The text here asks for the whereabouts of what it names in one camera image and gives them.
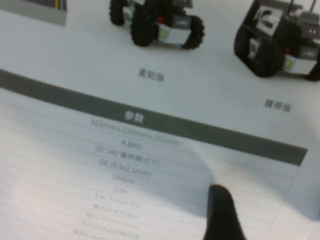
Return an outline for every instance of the printed page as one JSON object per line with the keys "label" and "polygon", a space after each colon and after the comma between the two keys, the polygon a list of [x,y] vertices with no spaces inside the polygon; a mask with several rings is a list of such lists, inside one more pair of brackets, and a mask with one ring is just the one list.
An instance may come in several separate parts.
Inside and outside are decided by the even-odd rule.
{"label": "printed page", "polygon": [[0,86],[1,238],[199,240],[218,183],[264,239],[307,153],[5,71]]}
{"label": "printed page", "polygon": [[249,240],[305,239],[320,85],[235,56],[252,3],[193,1],[205,36],[184,50],[135,45],[110,1],[0,0],[0,239],[199,240],[212,183]]}

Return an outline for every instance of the black object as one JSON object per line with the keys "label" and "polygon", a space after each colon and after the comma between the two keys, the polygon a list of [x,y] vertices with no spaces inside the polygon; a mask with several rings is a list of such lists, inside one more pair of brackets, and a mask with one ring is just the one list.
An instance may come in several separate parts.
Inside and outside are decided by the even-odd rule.
{"label": "black object", "polygon": [[254,0],[234,40],[234,53],[258,77],[284,71],[320,80],[320,16],[291,0]]}
{"label": "black object", "polygon": [[203,240],[246,240],[231,193],[224,186],[208,191],[207,229]]}
{"label": "black object", "polygon": [[186,50],[198,48],[203,42],[204,36],[205,26],[203,21],[198,16],[191,16],[191,34],[182,48]]}
{"label": "black object", "polygon": [[203,42],[205,27],[197,16],[187,15],[192,0],[111,0],[110,20],[128,23],[135,45],[147,47],[153,41],[194,50]]}
{"label": "black object", "polygon": [[125,2],[123,0],[110,1],[110,20],[114,25],[122,26],[125,24],[123,7]]}

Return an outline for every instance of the red light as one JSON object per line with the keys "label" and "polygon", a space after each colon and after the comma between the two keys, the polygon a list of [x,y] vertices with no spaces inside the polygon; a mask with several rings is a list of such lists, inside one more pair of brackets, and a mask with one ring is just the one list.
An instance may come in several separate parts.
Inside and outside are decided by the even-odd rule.
{"label": "red light", "polygon": [[158,23],[159,23],[159,24],[164,24],[164,23],[165,23],[165,18],[162,17],[162,16],[159,16],[159,17],[158,17]]}
{"label": "red light", "polygon": [[284,50],[284,53],[285,53],[285,54],[291,54],[291,52],[292,52],[292,49],[289,48],[289,47],[287,47],[287,48]]}

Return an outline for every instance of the rubber tire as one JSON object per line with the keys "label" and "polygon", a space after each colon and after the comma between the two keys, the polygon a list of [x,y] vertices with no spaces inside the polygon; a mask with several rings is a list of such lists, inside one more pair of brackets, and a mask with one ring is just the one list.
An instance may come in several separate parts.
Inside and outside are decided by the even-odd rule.
{"label": "rubber tire", "polygon": [[157,15],[149,7],[137,7],[131,23],[133,43],[140,47],[147,47],[157,39],[157,35]]}
{"label": "rubber tire", "polygon": [[248,30],[243,25],[238,29],[235,35],[233,51],[234,54],[244,62],[248,60],[250,51],[250,38],[251,36]]}
{"label": "rubber tire", "polygon": [[191,33],[185,44],[181,47],[185,50],[193,50],[198,48],[203,42],[205,36],[205,26],[198,16],[191,16]]}
{"label": "rubber tire", "polygon": [[124,0],[111,0],[110,1],[110,20],[114,25],[122,26],[125,24],[125,17],[123,8],[125,6]]}
{"label": "rubber tire", "polygon": [[260,78],[270,78],[276,75],[284,64],[285,56],[275,42],[265,41],[260,45],[255,60],[252,61],[252,71]]}

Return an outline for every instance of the green label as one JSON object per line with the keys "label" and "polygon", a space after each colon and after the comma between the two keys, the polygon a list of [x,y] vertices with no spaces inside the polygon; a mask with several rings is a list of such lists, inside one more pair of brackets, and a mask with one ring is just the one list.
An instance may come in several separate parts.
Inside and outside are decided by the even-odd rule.
{"label": "green label", "polygon": [[166,39],[168,35],[168,31],[166,29],[161,29],[160,31],[160,38]]}
{"label": "green label", "polygon": [[289,69],[289,68],[292,67],[292,63],[293,63],[293,61],[292,61],[291,59],[286,59],[286,60],[285,60],[285,63],[284,63],[284,67],[285,67],[286,69]]}

